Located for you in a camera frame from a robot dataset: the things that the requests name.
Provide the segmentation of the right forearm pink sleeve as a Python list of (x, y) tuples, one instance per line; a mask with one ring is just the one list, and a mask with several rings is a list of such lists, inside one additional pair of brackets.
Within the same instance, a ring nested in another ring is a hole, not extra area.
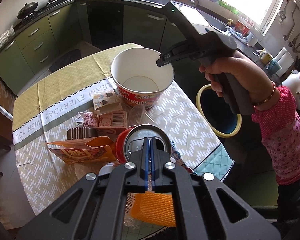
[(300, 116), (289, 88), (280, 86), (277, 90), (278, 102), (268, 110), (256, 110), (252, 120), (260, 126), (277, 183), (288, 185), (300, 179)]

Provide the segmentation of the right hand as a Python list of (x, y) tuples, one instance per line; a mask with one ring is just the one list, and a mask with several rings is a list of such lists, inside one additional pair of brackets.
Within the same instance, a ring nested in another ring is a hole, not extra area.
[(265, 111), (273, 107), (280, 99), (280, 91), (274, 88), (273, 83), (253, 61), (239, 51), (232, 57), (218, 58), (212, 65), (201, 65), (199, 71), (205, 74), (211, 82), (212, 90), (219, 97), (223, 96), (223, 87), (215, 77), (221, 73), (232, 74), (250, 95), (252, 103), (258, 111)]

